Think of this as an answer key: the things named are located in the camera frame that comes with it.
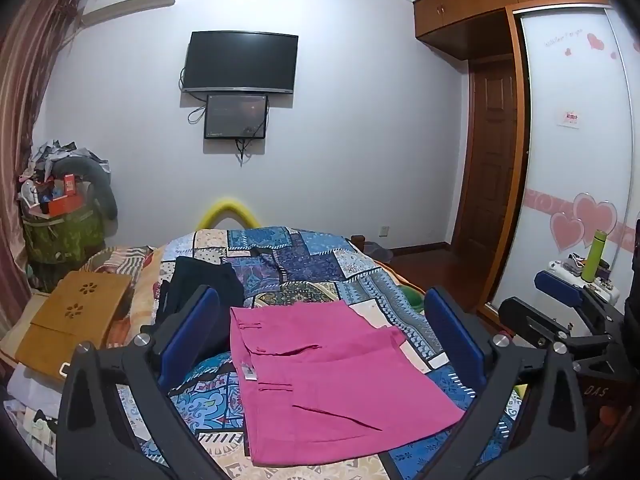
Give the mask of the brown wooden door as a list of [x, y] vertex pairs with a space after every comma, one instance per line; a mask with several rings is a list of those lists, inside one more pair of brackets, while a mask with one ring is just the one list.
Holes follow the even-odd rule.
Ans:
[[470, 111], [454, 251], [484, 263], [494, 258], [508, 204], [516, 136], [515, 66], [511, 55], [470, 66]]

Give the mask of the yellow foam headboard arch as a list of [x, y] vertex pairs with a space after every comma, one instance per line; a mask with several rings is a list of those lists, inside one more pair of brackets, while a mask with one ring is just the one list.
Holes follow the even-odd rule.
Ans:
[[224, 217], [234, 217], [244, 229], [257, 229], [262, 225], [255, 215], [237, 200], [223, 198], [210, 206], [196, 227], [198, 230], [213, 229]]

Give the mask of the green storage bag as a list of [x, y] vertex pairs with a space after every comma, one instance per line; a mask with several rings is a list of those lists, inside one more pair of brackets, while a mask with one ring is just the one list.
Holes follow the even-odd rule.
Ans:
[[35, 263], [83, 264], [105, 247], [102, 214], [97, 206], [82, 206], [47, 218], [23, 212], [21, 220], [27, 255]]

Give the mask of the orange fleece blanket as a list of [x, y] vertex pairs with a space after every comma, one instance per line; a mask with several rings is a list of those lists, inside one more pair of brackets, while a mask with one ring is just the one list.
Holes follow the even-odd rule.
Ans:
[[130, 278], [106, 336], [107, 348], [126, 346], [143, 325], [154, 322], [160, 290], [160, 260], [165, 247], [107, 247], [92, 256], [81, 271], [125, 275]]

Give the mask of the orange red box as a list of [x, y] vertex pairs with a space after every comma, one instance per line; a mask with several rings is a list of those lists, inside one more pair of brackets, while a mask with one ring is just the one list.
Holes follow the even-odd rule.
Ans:
[[49, 178], [40, 188], [39, 205], [50, 217], [64, 216], [85, 205], [79, 183], [74, 174], [64, 174], [61, 179]]

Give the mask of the wooden overhead cabinet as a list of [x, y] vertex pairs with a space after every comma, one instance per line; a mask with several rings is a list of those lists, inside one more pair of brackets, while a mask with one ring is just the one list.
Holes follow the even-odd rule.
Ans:
[[413, 3], [416, 39], [461, 61], [510, 54], [506, 8], [538, 1], [418, 0]]

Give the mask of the grey neck pillow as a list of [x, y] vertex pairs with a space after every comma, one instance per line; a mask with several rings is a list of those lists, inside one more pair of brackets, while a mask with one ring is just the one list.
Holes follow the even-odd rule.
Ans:
[[88, 182], [92, 187], [92, 201], [98, 204], [103, 217], [110, 221], [117, 219], [118, 208], [111, 187], [111, 177], [98, 162], [88, 157], [67, 156], [53, 163], [51, 174], [55, 178], [73, 174]]

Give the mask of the large wall television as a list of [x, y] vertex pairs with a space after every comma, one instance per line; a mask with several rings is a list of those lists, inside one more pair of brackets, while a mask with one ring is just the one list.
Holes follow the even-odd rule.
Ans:
[[239, 30], [194, 32], [186, 50], [183, 89], [291, 94], [297, 51], [295, 35]]

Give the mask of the pink pants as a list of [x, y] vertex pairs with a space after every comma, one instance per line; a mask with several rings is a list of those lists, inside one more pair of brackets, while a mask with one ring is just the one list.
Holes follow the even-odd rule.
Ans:
[[344, 301], [232, 309], [252, 462], [335, 463], [454, 426], [464, 411], [410, 362], [405, 342], [399, 328], [374, 327]]

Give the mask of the wooden lap desk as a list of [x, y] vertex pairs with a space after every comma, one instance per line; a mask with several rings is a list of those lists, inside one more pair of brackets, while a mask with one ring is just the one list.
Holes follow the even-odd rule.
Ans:
[[98, 349], [104, 346], [130, 282], [124, 274], [67, 274], [30, 321], [17, 348], [17, 361], [61, 380], [78, 344], [89, 341]]

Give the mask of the white sliding wardrobe door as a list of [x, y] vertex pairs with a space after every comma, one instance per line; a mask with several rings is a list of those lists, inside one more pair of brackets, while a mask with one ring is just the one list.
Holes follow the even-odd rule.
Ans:
[[528, 76], [523, 206], [494, 304], [517, 296], [573, 334], [577, 313], [534, 278], [585, 257], [597, 230], [627, 297], [639, 219], [639, 38], [613, 9], [520, 11]]

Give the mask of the patchwork patterned bedspread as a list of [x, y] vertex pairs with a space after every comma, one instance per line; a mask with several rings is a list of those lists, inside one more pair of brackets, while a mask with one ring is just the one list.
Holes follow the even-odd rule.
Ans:
[[474, 400], [401, 278], [344, 237], [199, 229], [129, 260], [135, 335], [216, 289], [224, 344], [168, 396], [221, 479], [413, 479]]

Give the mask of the dark navy folded garment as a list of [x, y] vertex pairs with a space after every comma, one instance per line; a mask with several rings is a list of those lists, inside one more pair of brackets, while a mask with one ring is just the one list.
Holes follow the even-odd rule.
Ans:
[[155, 323], [177, 314], [190, 304], [193, 297], [214, 293], [208, 298], [205, 314], [198, 320], [206, 337], [198, 360], [212, 358], [230, 349], [230, 314], [234, 307], [242, 307], [244, 288], [230, 263], [209, 263], [190, 257], [178, 257], [172, 278], [160, 285], [160, 300]]

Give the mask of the small wall monitor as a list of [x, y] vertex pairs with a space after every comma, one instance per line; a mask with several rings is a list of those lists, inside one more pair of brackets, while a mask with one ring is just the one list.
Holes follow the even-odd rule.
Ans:
[[207, 97], [205, 140], [248, 140], [266, 136], [268, 96], [213, 93]]

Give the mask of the green water bottle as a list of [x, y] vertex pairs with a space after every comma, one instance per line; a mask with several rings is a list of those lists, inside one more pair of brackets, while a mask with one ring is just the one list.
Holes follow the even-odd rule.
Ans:
[[596, 279], [607, 238], [608, 234], [602, 230], [594, 232], [588, 256], [582, 267], [582, 279], [587, 283], [592, 283]]

